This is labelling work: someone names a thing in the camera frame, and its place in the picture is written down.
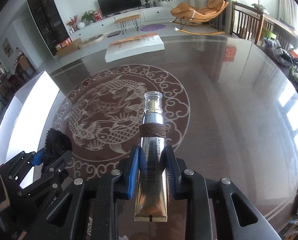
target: brown elastic band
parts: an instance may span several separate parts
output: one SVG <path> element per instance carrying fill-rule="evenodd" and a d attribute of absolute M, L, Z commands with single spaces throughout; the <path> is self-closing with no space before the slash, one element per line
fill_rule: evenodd
<path fill-rule="evenodd" d="M 167 127 L 160 123 L 144 123 L 140 125 L 140 137 L 166 138 Z"/>

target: flat screen tv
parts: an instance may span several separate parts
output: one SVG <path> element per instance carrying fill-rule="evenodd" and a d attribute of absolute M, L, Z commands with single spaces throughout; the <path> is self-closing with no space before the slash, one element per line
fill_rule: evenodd
<path fill-rule="evenodd" d="M 98 0 L 98 3 L 103 16 L 141 7 L 141 0 Z"/>

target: red flower arrangement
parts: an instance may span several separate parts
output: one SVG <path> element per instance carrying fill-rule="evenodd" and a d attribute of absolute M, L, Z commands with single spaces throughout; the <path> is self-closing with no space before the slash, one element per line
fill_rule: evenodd
<path fill-rule="evenodd" d="M 74 15 L 73 19 L 70 17 L 70 21 L 67 22 L 67 25 L 76 26 L 77 21 L 78 21 L 78 15 Z"/>

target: black display cabinet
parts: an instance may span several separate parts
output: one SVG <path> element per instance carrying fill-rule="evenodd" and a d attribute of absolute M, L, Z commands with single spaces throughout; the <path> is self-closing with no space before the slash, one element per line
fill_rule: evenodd
<path fill-rule="evenodd" d="M 27 0 L 33 19 L 52 55 L 56 45 L 69 38 L 54 0 Z"/>

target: wooden stool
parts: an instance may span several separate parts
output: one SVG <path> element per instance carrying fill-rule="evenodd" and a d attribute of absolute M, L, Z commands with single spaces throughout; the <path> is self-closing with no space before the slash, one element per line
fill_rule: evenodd
<path fill-rule="evenodd" d="M 132 15 L 132 16 L 128 16 L 128 17 L 124 17 L 124 18 L 120 18 L 118 20 L 116 20 L 114 23 L 118 24 L 120 23 L 120 26 L 121 26 L 121 30 L 122 30 L 122 34 L 124 33 L 124 31 L 127 30 L 127 26 L 126 26 L 126 21 L 132 21 L 135 28 L 137 29 L 137 31 L 139 30 L 139 27 L 138 27 L 138 23 L 137 23 L 137 19 L 140 18 L 140 14 L 136 14 L 136 15 Z"/>
<path fill-rule="evenodd" d="M 267 36 L 267 39 L 271 39 L 273 38 L 274 40 L 276 39 L 277 35 L 272 33 L 270 30 L 262 27 L 262 43 L 260 44 L 260 46 L 262 46 L 262 44 L 264 43 L 264 37 Z"/>

